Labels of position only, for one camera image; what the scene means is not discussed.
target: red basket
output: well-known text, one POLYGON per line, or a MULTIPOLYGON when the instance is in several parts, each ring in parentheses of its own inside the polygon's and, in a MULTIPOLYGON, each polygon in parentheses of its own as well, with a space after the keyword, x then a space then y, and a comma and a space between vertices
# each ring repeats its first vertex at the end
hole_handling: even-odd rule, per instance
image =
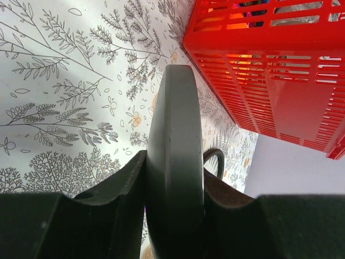
POLYGON ((345 2, 327 0, 316 9, 280 13, 285 6, 314 1, 271 0, 240 7, 243 2, 197 0, 184 38, 186 50, 240 127, 341 158, 345 2), (261 10, 266 12, 245 15, 261 10), (336 21, 330 21, 331 15, 336 21), (272 25, 296 17, 318 20, 272 25))

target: tablecloth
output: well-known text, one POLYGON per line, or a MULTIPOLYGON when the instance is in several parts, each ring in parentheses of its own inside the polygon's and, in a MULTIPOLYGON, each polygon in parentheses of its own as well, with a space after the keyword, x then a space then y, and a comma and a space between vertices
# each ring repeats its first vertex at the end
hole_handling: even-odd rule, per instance
MULTIPOLYGON (((181 49, 193 5, 0 0, 0 193, 73 197, 145 149, 164 67, 193 67, 181 49)), ((203 147, 224 152, 224 181, 243 191, 257 135, 194 72, 203 147)))

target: curved black cord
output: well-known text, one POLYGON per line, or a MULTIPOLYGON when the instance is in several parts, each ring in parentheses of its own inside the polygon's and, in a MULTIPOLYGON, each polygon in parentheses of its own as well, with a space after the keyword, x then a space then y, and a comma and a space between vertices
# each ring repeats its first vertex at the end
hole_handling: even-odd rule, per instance
POLYGON ((214 155, 218 158, 218 171, 217 171, 217 177, 219 179, 223 179, 224 175, 224 154, 223 151, 221 151, 218 148, 211 148, 204 152, 204 164, 214 155))

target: orange object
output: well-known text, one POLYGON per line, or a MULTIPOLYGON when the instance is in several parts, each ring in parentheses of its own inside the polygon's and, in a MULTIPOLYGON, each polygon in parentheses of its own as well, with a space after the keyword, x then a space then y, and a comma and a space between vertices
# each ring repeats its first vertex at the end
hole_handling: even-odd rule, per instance
POLYGON ((341 158, 345 2, 335 6, 325 0, 320 8, 280 13, 276 10, 310 0, 240 7, 242 2, 196 0, 186 50, 240 127, 341 158), (253 12, 261 15, 243 15, 253 12), (315 16, 315 23, 288 22, 315 16), (271 25, 281 20, 287 23, 271 25))

